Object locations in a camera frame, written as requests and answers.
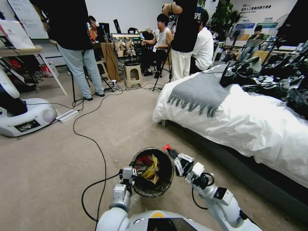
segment gray bed frame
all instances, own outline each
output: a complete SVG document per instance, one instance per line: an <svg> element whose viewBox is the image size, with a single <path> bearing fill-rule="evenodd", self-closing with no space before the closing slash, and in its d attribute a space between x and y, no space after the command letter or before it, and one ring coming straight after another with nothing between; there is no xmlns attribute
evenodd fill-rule
<svg viewBox="0 0 308 231"><path fill-rule="evenodd" d="M192 135L244 184L308 225L308 189L306 187L264 164L256 163L253 157L245 157L238 151L212 142L175 122L162 120L161 123L164 127L171 123Z"/></svg>

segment hand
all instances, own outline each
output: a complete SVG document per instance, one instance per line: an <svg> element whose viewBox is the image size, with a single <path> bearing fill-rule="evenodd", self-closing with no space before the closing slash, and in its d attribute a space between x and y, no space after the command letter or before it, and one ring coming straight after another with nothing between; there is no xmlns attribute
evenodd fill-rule
<svg viewBox="0 0 308 231"><path fill-rule="evenodd" d="M50 31L50 26L46 22L42 22L45 31Z"/></svg>
<svg viewBox="0 0 308 231"><path fill-rule="evenodd" d="M169 6L170 6L170 5L171 5L170 3L163 4L162 13L163 13L164 15L168 15L168 13L169 13Z"/></svg>

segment black shoe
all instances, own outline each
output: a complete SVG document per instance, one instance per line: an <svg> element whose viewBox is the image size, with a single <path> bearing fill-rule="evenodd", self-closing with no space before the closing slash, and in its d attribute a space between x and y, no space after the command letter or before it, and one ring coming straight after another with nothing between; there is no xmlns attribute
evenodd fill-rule
<svg viewBox="0 0 308 231"><path fill-rule="evenodd" d="M92 97L91 97L91 98L85 98L85 97L84 97L84 99L86 99L86 100L88 100L88 101L92 101L92 100L93 100Z"/></svg>
<svg viewBox="0 0 308 231"><path fill-rule="evenodd" d="M154 79L158 79L159 78L159 72L155 73Z"/></svg>
<svg viewBox="0 0 308 231"><path fill-rule="evenodd" d="M105 96L105 94L100 95L97 92L95 94L98 95L99 97L104 97Z"/></svg>
<svg viewBox="0 0 308 231"><path fill-rule="evenodd" d="M150 76L150 75L153 75L153 73L147 70L143 76Z"/></svg>

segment beige carpet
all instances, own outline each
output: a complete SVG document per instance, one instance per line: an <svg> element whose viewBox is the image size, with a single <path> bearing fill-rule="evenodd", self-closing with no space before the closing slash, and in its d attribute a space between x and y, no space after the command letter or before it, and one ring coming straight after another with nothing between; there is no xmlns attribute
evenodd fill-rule
<svg viewBox="0 0 308 231"><path fill-rule="evenodd" d="M39 97L70 106L73 100L71 80L64 69L60 72L59 79L68 96L53 78L48 78L40 82L40 90L21 97ZM168 81L167 73L165 75L159 83ZM144 83L148 82L154 82L153 76L144 77ZM148 146L161 148L170 143L203 163L207 172L214 173L215 183L228 188L242 210L263 230L307 230L241 183L195 139L172 125L163 128L153 123L152 113L158 95L159 92L138 89L109 96L97 111L77 121L76 131L95 139L102 148L107 176L128 165L139 150ZM101 99L94 96L93 101L84 102L81 114L95 109ZM61 113L68 111L59 105L55 107ZM95 223L82 209L81 194L89 184L104 178L104 162L92 141L73 133L73 121L56 123L20 138L0 137L0 230L94 230ZM100 215L109 207L116 182L118 178L106 184ZM103 184L94 186L85 196L86 208L92 216L96 214L102 187ZM213 230L221 230L208 211L194 205L191 188L183 178L175 176L171 187L161 197L134 198L129 215L145 210L170 210Z"/></svg>

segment white duvet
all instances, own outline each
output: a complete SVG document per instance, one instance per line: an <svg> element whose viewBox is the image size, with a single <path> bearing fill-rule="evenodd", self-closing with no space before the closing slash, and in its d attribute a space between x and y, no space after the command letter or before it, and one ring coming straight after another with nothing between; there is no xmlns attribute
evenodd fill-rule
<svg viewBox="0 0 308 231"><path fill-rule="evenodd" d="M279 171L308 188L308 121L301 119L285 104L264 95L249 95L233 85L214 118L199 115L167 103L172 89L194 77L187 76L165 85L158 98L153 121L174 121L218 144L229 146L242 155L253 156L257 163Z"/></svg>

